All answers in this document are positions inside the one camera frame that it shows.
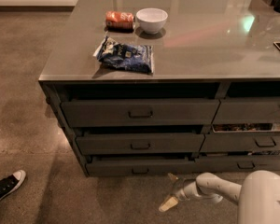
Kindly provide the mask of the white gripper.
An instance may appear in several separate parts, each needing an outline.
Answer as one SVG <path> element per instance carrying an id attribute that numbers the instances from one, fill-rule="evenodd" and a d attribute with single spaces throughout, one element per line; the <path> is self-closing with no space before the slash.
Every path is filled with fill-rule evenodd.
<path id="1" fill-rule="evenodd" d="M 168 211 L 178 205 L 179 201 L 203 200 L 208 197 L 198 187 L 194 179 L 178 178 L 172 173 L 169 173 L 168 177 L 173 183 L 172 195 L 168 195 L 161 203 L 159 207 L 160 212 Z"/>

